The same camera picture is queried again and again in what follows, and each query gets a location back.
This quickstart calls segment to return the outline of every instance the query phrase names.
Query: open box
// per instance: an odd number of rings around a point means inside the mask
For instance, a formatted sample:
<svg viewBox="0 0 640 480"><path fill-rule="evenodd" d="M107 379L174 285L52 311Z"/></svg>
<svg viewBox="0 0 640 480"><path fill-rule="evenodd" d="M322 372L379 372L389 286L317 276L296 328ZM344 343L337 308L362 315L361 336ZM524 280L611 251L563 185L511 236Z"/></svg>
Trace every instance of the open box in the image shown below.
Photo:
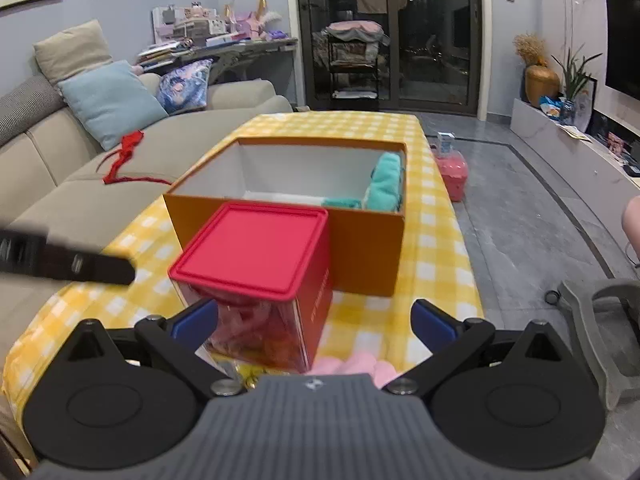
<svg viewBox="0 0 640 480"><path fill-rule="evenodd" d="M380 156L402 160L399 211L327 207L334 289L392 296L406 202L406 147L400 142L317 137L239 137L202 160L164 194L184 248L228 200L321 205L325 198L362 199Z"/></svg>

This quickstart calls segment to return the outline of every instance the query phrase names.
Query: white tv stand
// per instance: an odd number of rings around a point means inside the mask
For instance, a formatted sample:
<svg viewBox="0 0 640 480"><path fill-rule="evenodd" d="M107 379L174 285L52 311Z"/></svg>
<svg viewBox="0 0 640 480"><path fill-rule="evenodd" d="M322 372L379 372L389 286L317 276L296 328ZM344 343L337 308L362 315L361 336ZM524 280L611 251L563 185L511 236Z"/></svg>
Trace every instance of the white tv stand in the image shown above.
<svg viewBox="0 0 640 480"><path fill-rule="evenodd" d="M572 139L542 111L519 99L513 101L511 131L574 188L624 251L628 240L620 218L629 200L640 195L640 179L629 177L596 140Z"/></svg>

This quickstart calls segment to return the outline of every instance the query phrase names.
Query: dark floor border stripe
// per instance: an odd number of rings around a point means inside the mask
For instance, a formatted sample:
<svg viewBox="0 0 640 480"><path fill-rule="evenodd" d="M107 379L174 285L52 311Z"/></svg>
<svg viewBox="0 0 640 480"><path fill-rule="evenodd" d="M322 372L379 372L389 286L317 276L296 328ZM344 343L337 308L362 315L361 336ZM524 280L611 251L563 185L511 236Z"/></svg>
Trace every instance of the dark floor border stripe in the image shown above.
<svg viewBox="0 0 640 480"><path fill-rule="evenodd" d="M428 139L436 138L436 136L426 136L426 137ZM530 164L530 162L526 158L524 158L524 156L516 148L514 148L513 146L511 146L506 142L500 142L498 140L468 139L466 137L456 137L456 140L464 140L465 142L478 142L480 144L492 144L494 146L504 146L505 148L509 148L513 153L513 155L515 155L518 158L518 160L522 164L524 164L524 166L531 172L531 174L539 181L539 183L542 184L542 187L546 189L546 192L548 192L549 195L551 195L551 198L554 199L554 202L558 204L558 207L569 219L569 222L571 222L574 225L574 227L576 228L576 230L584 240L584 243L587 244L587 247L591 251L591 254L593 254L593 257L596 259L597 263L602 269L602 272L604 272L605 276L607 278L615 278L615 276L613 275L613 272L611 272L611 268L609 267L609 264L604 259L604 256L602 256L602 253L600 252L599 248L596 247L596 244L593 243L593 240L591 240L591 237L589 236L587 231L584 230L584 227L582 227L582 224L580 224L580 221L575 217L575 215L571 212L571 210L567 207L567 205L562 201L558 193L556 193L553 190L553 188L548 184L548 182L544 178L542 178L542 175L538 173L538 170L536 170L536 168L534 168Z"/></svg>

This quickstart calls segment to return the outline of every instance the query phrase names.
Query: tablecloth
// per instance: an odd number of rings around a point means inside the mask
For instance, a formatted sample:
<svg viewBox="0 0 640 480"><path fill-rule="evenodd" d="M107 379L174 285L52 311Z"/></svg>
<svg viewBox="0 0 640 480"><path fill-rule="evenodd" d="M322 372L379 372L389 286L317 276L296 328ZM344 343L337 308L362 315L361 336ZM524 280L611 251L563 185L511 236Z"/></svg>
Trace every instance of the tablecloth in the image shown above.
<svg viewBox="0 0 640 480"><path fill-rule="evenodd" d="M374 298L334 292L319 356L346 359L356 350L366 350L398 371L407 370L430 355L410 328L416 298L426 298L458 319L482 316L462 233L415 116L354 111L263 115L240 126L203 158L246 136L347 137L406 145L405 229L395 294ZM166 274L180 245L162 197L104 252L132 258L135 282L129 288L71 284L42 307L4 366L2 387L18 423L29 394L81 319L97 318L107 328L122 328L151 313L171 317L182 309Z"/></svg>

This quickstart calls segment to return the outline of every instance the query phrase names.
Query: gray tile floor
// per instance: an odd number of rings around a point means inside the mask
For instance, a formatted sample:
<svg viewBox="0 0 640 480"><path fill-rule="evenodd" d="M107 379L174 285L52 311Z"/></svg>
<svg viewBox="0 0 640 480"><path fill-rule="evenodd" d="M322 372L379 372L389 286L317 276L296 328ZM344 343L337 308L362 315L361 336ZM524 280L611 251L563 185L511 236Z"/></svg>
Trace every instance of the gray tile floor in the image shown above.
<svg viewBox="0 0 640 480"><path fill-rule="evenodd" d="M454 209L486 318L498 328L514 330L531 319L546 319L575 350L570 317L546 304L543 293L563 279L603 279L602 268L552 195L508 146L460 139L513 146L578 219L614 275L636 278L626 256L573 189L507 127L461 116L417 115L428 136L453 132L459 139L455 147L468 164L465 199ZM616 334L609 342L627 357L621 366L637 373L628 356L640 357L640 348L626 317L613 313L598 321L604 333ZM615 480L640 465L640 400L620 404L609 414L593 460Z"/></svg>

